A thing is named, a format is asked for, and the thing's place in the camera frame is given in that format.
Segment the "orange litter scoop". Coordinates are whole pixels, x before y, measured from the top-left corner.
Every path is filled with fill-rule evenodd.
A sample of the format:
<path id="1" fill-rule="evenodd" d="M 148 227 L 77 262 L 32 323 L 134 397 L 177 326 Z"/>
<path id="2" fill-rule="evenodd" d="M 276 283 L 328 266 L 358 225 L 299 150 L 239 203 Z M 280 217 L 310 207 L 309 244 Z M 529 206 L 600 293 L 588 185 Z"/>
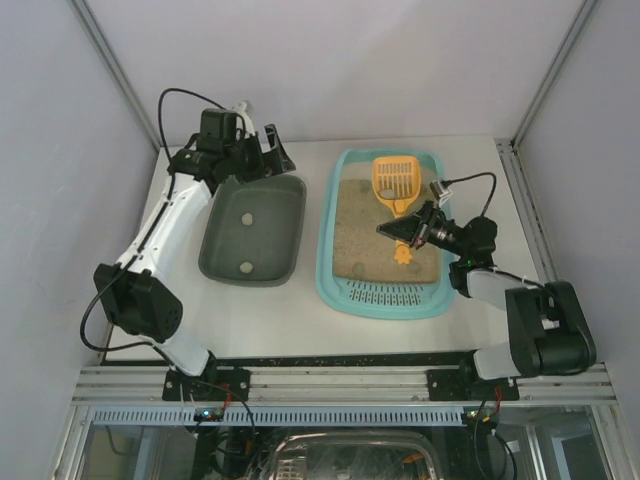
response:
<path id="1" fill-rule="evenodd" d="M 372 164 L 371 184 L 376 199 L 387 207 L 393 218 L 404 216 L 418 198 L 421 190 L 419 161 L 410 155 L 382 156 Z M 384 189 L 395 192 L 393 199 L 380 196 Z"/>

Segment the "teal litter box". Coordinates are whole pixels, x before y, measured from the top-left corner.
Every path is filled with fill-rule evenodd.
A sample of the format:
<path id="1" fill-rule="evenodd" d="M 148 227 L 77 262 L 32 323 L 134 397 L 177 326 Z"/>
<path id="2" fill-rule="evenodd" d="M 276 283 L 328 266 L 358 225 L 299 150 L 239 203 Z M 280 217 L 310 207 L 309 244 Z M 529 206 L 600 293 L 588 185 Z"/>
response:
<path id="1" fill-rule="evenodd" d="M 394 242 L 376 232 L 392 219 L 371 186 L 372 163 L 382 156 L 410 155 L 419 161 L 421 193 L 413 208 L 431 197 L 430 180 L 444 173 L 440 159 L 429 152 L 402 148 L 348 149 L 328 177 L 318 236 L 316 288 L 331 308 L 348 314 L 385 319 L 416 320 L 445 313 L 453 303 L 448 279 L 453 256 L 435 247 L 413 253 L 421 266 L 411 274 L 394 259 Z"/>

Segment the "grey plastic bin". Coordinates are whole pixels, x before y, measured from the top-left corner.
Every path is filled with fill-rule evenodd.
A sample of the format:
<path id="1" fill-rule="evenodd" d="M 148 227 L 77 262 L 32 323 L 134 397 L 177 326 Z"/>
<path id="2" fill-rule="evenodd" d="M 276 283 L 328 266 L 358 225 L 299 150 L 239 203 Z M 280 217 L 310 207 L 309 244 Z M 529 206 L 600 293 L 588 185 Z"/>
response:
<path id="1" fill-rule="evenodd" d="M 198 264 L 210 280 L 241 287 L 276 287 L 295 270 L 306 208 L 306 185 L 292 175 L 225 184 L 215 197 Z M 250 213 L 253 224 L 241 217 Z M 243 274 L 239 266 L 254 269 Z"/>

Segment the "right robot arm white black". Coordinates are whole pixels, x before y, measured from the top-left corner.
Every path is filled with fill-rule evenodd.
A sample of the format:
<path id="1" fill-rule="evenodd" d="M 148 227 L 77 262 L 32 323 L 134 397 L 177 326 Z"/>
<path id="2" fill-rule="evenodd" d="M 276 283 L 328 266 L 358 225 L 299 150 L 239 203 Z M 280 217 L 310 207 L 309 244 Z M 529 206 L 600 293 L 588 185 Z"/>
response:
<path id="1" fill-rule="evenodd" d="M 595 341 L 572 284 L 542 284 L 497 267 L 493 220 L 480 215 L 461 227 L 426 201 L 378 225 L 377 232 L 414 250 L 429 244 L 456 255 L 449 264 L 451 287 L 506 313 L 508 340 L 471 354 L 468 368 L 477 378 L 573 376 L 596 363 Z"/>

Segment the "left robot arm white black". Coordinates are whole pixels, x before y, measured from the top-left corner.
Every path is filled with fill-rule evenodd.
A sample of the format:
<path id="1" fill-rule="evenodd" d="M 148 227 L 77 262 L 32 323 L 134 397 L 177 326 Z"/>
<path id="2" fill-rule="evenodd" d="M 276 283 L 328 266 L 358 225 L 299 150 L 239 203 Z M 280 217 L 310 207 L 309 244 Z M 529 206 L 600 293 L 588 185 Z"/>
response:
<path id="1" fill-rule="evenodd" d="M 166 285 L 166 273 L 178 247 L 218 188 L 229 180 L 240 184 L 295 170 L 277 127 L 264 128 L 261 140 L 247 105 L 208 108 L 187 144 L 168 158 L 167 178 L 159 200 L 138 234 L 112 264 L 94 272 L 97 294 L 107 320 L 136 346 L 158 351 L 188 377 L 200 377 L 215 363 L 213 353 L 182 326 L 183 305 Z"/>

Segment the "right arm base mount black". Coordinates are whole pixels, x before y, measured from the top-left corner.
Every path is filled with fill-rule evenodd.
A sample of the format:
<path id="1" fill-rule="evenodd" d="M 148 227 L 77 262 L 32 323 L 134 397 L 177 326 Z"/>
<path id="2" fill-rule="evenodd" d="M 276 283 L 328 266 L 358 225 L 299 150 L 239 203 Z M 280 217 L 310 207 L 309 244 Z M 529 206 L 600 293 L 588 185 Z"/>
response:
<path id="1" fill-rule="evenodd" d="M 484 380 L 467 367 L 429 369 L 426 381 L 429 399 L 432 401 L 497 400 L 498 394 L 507 401 L 520 399 L 515 380 Z"/>

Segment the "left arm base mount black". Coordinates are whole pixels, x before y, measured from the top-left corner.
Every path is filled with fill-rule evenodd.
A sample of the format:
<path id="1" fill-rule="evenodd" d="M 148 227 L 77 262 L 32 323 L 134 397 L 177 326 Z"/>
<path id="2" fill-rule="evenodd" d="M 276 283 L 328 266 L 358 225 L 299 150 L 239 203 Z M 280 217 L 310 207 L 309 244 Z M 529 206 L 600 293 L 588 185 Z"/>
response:
<path id="1" fill-rule="evenodd" d="M 164 378 L 161 398 L 169 402 L 246 401 L 250 380 L 251 372 L 238 367 L 211 367 L 200 376 L 189 376 L 170 367 Z"/>

